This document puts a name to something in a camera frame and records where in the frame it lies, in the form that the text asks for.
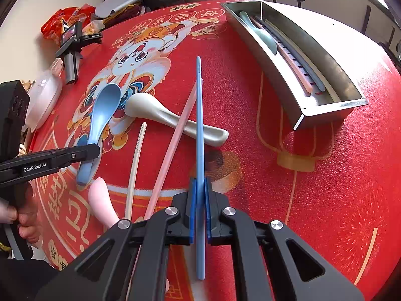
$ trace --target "table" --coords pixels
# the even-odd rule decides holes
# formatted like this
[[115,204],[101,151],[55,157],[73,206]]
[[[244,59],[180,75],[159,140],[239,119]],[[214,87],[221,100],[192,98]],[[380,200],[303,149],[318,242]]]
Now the table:
[[[369,100],[343,122],[291,131],[269,79],[220,6],[206,1],[165,8],[104,31],[103,45],[83,50],[79,81],[64,87],[34,150],[75,145],[90,126],[93,93],[118,83],[120,107],[105,128],[101,162],[113,206],[124,215],[125,198],[142,119],[124,114],[136,92],[154,95],[180,114],[195,81],[196,56],[203,65],[204,123],[227,129],[221,148],[206,146],[206,175],[213,189],[254,220],[283,220],[370,300],[400,257],[399,187],[401,77],[373,41],[335,20],[308,10],[270,4],[298,23],[336,59]],[[135,62],[125,55],[142,49]],[[195,120],[195,108],[190,119]],[[139,162],[133,220],[144,215],[173,129],[153,121]],[[157,210],[185,191],[195,174],[194,139],[181,138]],[[43,222],[44,251],[64,268],[104,228],[91,215],[88,188],[75,184],[77,165],[35,180]],[[166,300],[232,300],[229,247],[207,247],[206,280],[196,281],[194,248],[171,247]]]

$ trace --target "black sleeve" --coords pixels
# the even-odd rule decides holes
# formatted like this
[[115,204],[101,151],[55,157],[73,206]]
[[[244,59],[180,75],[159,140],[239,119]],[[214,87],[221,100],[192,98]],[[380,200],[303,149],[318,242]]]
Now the black sleeve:
[[0,299],[33,301],[40,288],[58,273],[43,260],[0,258]]

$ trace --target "green spoon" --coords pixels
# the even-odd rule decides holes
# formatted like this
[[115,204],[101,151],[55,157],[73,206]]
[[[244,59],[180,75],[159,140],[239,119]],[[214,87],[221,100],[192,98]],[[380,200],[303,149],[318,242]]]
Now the green spoon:
[[244,23],[246,23],[254,32],[256,35],[259,36],[259,38],[267,45],[267,47],[270,49],[270,51],[273,52],[274,55],[277,54],[277,43],[274,40],[271,35],[258,27],[256,27],[252,21],[249,19],[248,14],[245,11],[241,11],[239,13],[239,17],[243,20]]

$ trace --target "camera lens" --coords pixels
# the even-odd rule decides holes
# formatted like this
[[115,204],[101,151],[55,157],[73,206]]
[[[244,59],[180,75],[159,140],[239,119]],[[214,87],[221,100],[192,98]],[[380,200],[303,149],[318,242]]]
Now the camera lens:
[[17,110],[17,104],[18,104],[18,96],[15,96],[14,102],[13,102],[13,112]]
[[20,101],[18,104],[17,116],[20,116],[23,113],[24,101]]

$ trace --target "metal box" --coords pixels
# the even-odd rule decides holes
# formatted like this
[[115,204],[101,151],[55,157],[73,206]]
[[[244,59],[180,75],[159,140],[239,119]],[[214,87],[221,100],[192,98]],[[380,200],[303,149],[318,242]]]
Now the metal box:
[[[368,104],[359,86],[351,81],[334,58],[305,30],[266,2],[243,1],[221,5],[225,9],[227,21],[248,45],[269,78],[293,130],[345,119],[355,107]],[[282,55],[274,55],[242,21],[239,17],[241,11],[268,21],[274,30],[289,38],[306,56],[308,66],[313,67],[319,78],[324,80],[326,91],[309,95]]]

